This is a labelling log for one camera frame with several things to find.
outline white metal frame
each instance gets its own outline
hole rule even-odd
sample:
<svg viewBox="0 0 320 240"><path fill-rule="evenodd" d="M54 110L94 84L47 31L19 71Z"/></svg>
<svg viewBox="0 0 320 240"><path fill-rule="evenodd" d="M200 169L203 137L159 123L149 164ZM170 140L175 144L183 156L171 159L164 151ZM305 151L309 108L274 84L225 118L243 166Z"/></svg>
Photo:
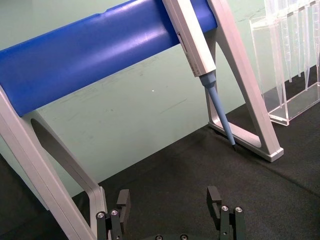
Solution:
<svg viewBox="0 0 320 240"><path fill-rule="evenodd" d="M247 103L257 135L231 125L237 142L263 158L274 161L283 155L263 103L254 72L251 68L240 34L226 0L209 0L218 28L206 35L213 59L216 42L228 60ZM206 94L209 124L224 132L217 112ZM96 240L96 213L107 212L105 192L82 168L45 120L36 112L19 117L5 91L0 87L0 134L70 240ZM86 191L90 200L90 226L68 194L50 163L46 152Z"/></svg>
<svg viewBox="0 0 320 240"><path fill-rule="evenodd" d="M0 134L70 240L96 240L96 213L107 211L105 191L82 168L45 120L36 112L19 117L0 87ZM61 182L48 156L85 190L90 201L90 226Z"/></svg>
<svg viewBox="0 0 320 240"><path fill-rule="evenodd" d="M216 62L216 43L218 43L240 87L257 132L257 135L255 135L230 123L233 136L240 145L273 162L284 154L284 149L280 147L275 130L269 119L258 82L231 9L226 0L208 0L208 3L218 25L217 29L206 33L206 41L213 60ZM224 134L225 131L207 92L206 101L209 125Z"/></svg>

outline blue foam cushion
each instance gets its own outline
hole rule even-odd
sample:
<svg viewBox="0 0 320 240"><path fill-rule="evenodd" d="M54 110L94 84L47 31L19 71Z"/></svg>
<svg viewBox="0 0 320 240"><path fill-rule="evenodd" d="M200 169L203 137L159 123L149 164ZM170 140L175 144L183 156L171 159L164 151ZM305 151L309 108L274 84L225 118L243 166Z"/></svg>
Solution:
<svg viewBox="0 0 320 240"><path fill-rule="evenodd" d="M207 1L191 2L216 28ZM162 0L131 0L0 51L0 85L23 116L178 43Z"/></svg>

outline light green wall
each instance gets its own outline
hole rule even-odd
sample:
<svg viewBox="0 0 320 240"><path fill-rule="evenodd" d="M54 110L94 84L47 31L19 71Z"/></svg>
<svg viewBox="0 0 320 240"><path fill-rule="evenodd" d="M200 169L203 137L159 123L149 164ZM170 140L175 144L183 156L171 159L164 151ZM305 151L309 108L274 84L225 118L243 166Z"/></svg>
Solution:
<svg viewBox="0 0 320 240"><path fill-rule="evenodd" d="M0 49L104 12L122 2L1 0ZM249 18L261 15L263 0L228 2L253 63ZM219 95L229 112L244 100L219 49L216 66ZM97 181L118 173L208 122L204 89L193 77L179 45L38 111ZM0 151L16 166L3 140L0 140ZM80 187L57 164L55 166L70 194L79 193Z"/></svg>

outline pipette body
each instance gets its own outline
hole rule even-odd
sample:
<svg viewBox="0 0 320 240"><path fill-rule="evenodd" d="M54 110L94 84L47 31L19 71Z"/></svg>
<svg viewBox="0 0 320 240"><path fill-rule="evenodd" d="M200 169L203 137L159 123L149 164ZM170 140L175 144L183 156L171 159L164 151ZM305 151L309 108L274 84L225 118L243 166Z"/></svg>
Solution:
<svg viewBox="0 0 320 240"><path fill-rule="evenodd" d="M235 139L215 88L216 65L190 0L162 0L195 77L207 89L233 149Z"/></svg>

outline black mat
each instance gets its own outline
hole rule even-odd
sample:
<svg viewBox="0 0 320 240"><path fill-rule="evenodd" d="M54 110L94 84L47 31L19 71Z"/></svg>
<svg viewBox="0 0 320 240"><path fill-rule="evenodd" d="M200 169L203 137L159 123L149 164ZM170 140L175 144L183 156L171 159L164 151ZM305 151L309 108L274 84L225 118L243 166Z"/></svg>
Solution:
<svg viewBox="0 0 320 240"><path fill-rule="evenodd" d="M253 130L245 106L228 118ZM244 209L248 240L319 240L320 104L290 126L274 124L274 128L285 150L274 163L242 147L233 151L224 137L205 126L101 182L109 209L115 206L120 189L130 189L126 239L159 233L218 239L206 206L206 187L214 185L226 205ZM88 219L88 197L81 193L74 200ZM20 214L29 213L27 206ZM24 222L0 239L67 239L49 212Z"/></svg>

